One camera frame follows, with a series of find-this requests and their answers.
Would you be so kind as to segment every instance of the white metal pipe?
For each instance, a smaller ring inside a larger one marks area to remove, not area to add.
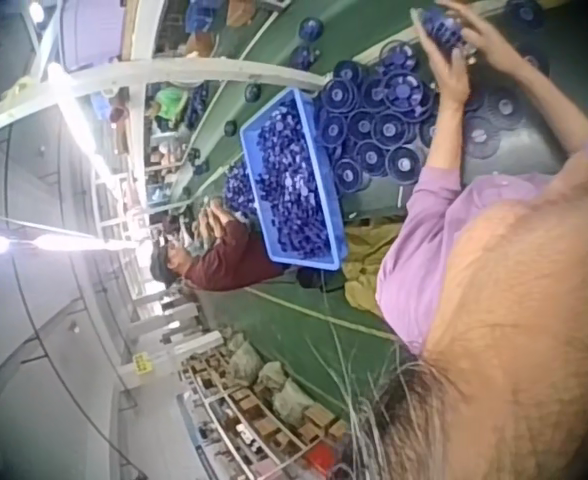
[[[305,90],[319,90],[324,78],[293,68],[224,58],[157,58],[110,63],[71,75],[70,95],[81,97],[108,88],[158,82],[201,82],[205,80],[258,82]],[[56,103],[49,82],[26,88],[0,102],[0,129],[16,120]]]
[[[49,225],[41,225],[40,223],[25,222],[23,220],[16,220],[14,218],[3,217],[0,215],[1,222],[12,223],[14,225],[20,225],[22,227],[34,228],[36,230],[44,230],[47,232],[62,233],[65,235],[73,235],[76,237],[94,238],[92,235],[87,233],[76,232],[74,230],[66,230],[64,228],[50,227]]]

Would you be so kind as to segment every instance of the factory floor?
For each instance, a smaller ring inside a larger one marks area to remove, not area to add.
[[[296,28],[308,15],[326,23],[318,42],[321,60],[313,71],[326,73],[339,60],[350,58],[409,25],[407,5],[398,0],[297,0],[277,19],[251,50],[248,60],[284,64],[298,43]],[[427,2],[411,2],[420,6]],[[501,19],[494,19],[501,24]],[[545,28],[524,34],[507,30],[515,42],[531,42],[546,52],[551,63],[551,78],[588,114],[588,13],[584,6],[563,5],[549,10]],[[505,78],[480,65],[473,78],[489,84]],[[210,159],[211,173],[228,164],[241,152],[238,138],[223,137],[223,123],[234,116],[241,125],[277,91],[264,88],[258,104],[243,100],[244,84],[229,84],[219,104],[206,119],[197,146]],[[503,131],[499,152],[488,160],[466,159],[464,178],[479,174],[509,174],[538,171],[553,174],[564,156],[540,115],[526,105],[526,121],[516,130]],[[208,184],[202,192],[220,193],[224,175],[202,177],[190,182],[191,192]],[[397,186],[372,185],[364,193],[343,200],[344,212],[360,216],[379,216],[398,212]],[[297,285],[260,285],[226,294],[200,294],[208,319],[217,325],[230,325],[243,331],[252,344],[269,360],[279,360],[288,373],[307,392],[335,413],[345,412],[345,387],[350,395],[371,390],[380,374],[396,355],[403,355],[385,322],[372,314],[351,308],[344,293],[328,295],[303,290]]]

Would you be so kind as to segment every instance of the woman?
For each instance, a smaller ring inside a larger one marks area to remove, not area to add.
[[[452,152],[460,150],[464,65],[455,55],[450,67],[417,25],[447,100],[409,207],[413,226],[398,242],[423,262],[421,242],[437,244],[431,277],[418,265],[412,273],[442,283],[430,292],[439,305],[420,355],[377,388],[376,401],[348,399],[363,415],[352,419],[354,435],[330,478],[588,479],[588,120],[494,27],[466,6],[446,5],[472,24],[465,38],[494,67],[514,72],[571,157],[542,191],[534,184],[531,200],[528,192],[508,196],[512,182],[531,185],[518,177],[496,186],[508,200],[473,202],[469,192],[482,199],[487,180],[460,192]],[[414,235],[420,241],[404,238]],[[398,256],[410,260],[397,249],[387,275],[403,269]],[[388,305],[385,313],[394,312]]]
[[[588,119],[486,21],[458,4],[447,3],[472,23],[467,41],[487,61],[514,80],[538,105],[567,153],[572,156],[556,177],[541,174],[491,175],[461,187],[464,105],[470,94],[466,63],[460,50],[448,62],[423,30],[417,12],[412,19],[439,86],[441,101],[436,131],[419,181],[408,202],[401,233],[387,253],[378,276],[381,311],[413,353],[419,353],[439,303],[448,257],[462,229],[480,212],[497,204],[530,202],[547,187],[566,188],[577,174],[588,176]]]

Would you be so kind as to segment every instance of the green conveyor belt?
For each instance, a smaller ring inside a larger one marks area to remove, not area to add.
[[[301,43],[298,26],[308,16],[316,16],[325,23],[325,33],[315,46],[321,58],[312,68],[313,73],[325,74],[342,59],[352,58],[410,24],[408,9],[428,2],[407,0],[295,0],[265,31],[246,60],[286,65],[292,50]],[[227,47],[221,39],[223,50]],[[201,127],[194,147],[202,158],[210,161],[210,175],[229,163],[241,152],[239,137],[223,135],[223,125],[234,119],[243,125],[279,91],[279,87],[264,86],[261,100],[247,104],[244,100],[245,83],[230,82],[217,99]],[[195,192],[207,180],[207,175],[193,178],[189,187]],[[179,180],[172,192],[172,201],[180,199],[185,180]]]

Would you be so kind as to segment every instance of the cardboard box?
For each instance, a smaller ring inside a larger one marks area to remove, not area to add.
[[[254,0],[230,0],[227,8],[227,26],[242,27],[254,18],[256,4]]]
[[[315,403],[310,408],[305,410],[303,416],[316,425],[323,433],[327,433],[330,425],[332,425],[332,422],[335,420],[334,414],[329,412],[319,403]]]

